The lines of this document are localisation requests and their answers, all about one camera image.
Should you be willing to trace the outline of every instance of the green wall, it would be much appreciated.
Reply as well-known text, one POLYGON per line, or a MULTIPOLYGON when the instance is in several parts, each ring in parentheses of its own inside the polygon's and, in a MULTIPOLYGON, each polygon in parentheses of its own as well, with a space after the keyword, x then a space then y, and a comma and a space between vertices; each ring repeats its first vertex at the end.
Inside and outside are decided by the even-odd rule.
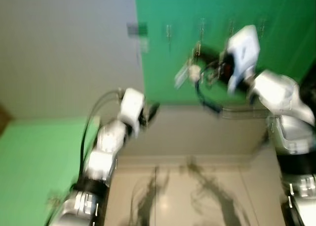
MULTIPOLYGON (((79 170, 85 119, 12 123, 0 138, 0 225, 42 226, 52 192, 67 193, 79 170)), ((88 142, 97 125, 92 125, 88 142)))
MULTIPOLYGON (((260 33, 258 71, 270 69, 300 81, 316 53, 316 0, 136 0, 139 22, 148 25, 148 52, 142 53, 147 99, 171 104, 196 103, 189 82, 174 88, 174 76, 199 40, 201 19, 205 20, 203 42, 222 51, 234 32, 254 24, 260 33), (171 25, 171 49, 166 26, 171 25)), ((217 84, 205 90, 221 103, 244 102, 241 94, 228 96, 217 84)))

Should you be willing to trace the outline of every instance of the white wall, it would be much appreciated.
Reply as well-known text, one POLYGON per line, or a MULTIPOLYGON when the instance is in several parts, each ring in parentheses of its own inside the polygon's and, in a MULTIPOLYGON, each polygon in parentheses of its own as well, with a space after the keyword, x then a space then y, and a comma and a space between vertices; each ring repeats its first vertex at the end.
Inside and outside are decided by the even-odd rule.
MULTIPOLYGON (((143 90, 139 48, 126 33, 134 1, 0 0, 0 102, 20 119, 75 117, 106 90, 143 90)), ((247 154, 263 132, 263 120, 163 108, 124 154, 247 154)))

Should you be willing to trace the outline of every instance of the tiled floor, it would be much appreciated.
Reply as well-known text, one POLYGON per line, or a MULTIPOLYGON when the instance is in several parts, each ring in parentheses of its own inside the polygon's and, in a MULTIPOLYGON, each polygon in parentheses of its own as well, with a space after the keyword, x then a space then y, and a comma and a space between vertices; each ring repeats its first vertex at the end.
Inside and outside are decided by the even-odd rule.
POLYGON ((264 147, 249 168, 116 172, 106 226, 284 226, 277 160, 264 147))

